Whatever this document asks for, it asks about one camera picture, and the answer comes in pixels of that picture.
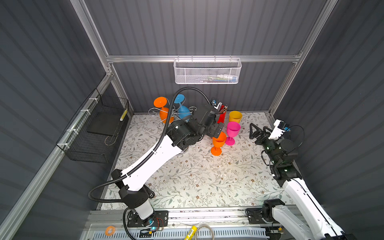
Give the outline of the orange wine glass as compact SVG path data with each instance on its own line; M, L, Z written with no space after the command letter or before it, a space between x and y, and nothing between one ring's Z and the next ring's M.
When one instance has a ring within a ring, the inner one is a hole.
M158 97L154 100L154 106L158 108L159 116L163 124L166 123L166 119L168 117L169 108L166 107L168 104L168 99L165 97Z
M213 138L213 147L211 148L211 154L214 156L220 156L222 154L222 147L226 143L227 135L221 132L217 138Z

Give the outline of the pink wine glass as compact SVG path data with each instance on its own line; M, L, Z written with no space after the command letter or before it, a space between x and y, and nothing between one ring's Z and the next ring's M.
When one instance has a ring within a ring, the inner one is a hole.
M233 146L236 141L235 137L239 134L241 125L237 122L229 122L227 125L227 139L226 145Z

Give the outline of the yellow wine glass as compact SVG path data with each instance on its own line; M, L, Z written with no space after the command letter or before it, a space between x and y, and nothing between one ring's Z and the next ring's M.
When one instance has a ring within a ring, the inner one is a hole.
M229 122L240 123L242 120L242 113L239 111L231 111L229 114Z

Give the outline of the chrome wine glass rack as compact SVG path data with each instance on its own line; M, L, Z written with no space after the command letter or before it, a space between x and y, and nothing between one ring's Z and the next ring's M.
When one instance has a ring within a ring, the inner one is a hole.
M184 95L177 95L174 101L174 106L172 107L170 123L174 120L183 120L188 122L193 111L197 110L197 107L194 106L188 108L184 106L185 101L186 98ZM166 105L170 105L170 101L165 97L158 97L154 100L154 107L149 109L148 114L152 117L158 115L161 119L161 123L165 124L170 111Z

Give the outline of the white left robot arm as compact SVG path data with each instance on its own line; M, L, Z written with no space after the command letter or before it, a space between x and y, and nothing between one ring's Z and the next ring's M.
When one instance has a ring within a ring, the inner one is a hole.
M191 115L174 120L166 126L166 134L159 146L154 145L144 156L124 170L114 170L112 179L124 179L116 182L122 202L134 210L147 225L155 218L155 211L150 203L150 190L146 181L168 160L181 154L189 146L201 141L204 136L219 137L224 124L218 123L221 104L205 105L197 108Z

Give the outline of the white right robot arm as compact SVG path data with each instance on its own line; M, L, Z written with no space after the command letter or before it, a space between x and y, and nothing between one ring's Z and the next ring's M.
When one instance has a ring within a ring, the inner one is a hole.
M296 240L354 240L324 210L309 190L302 174L295 166L298 145L283 135L291 130L285 122L276 120L274 128L259 128L250 124L250 139L262 146L262 154L270 161L265 162L273 178L293 200L305 219L301 221L280 199L266 200L261 214L266 223L280 223Z

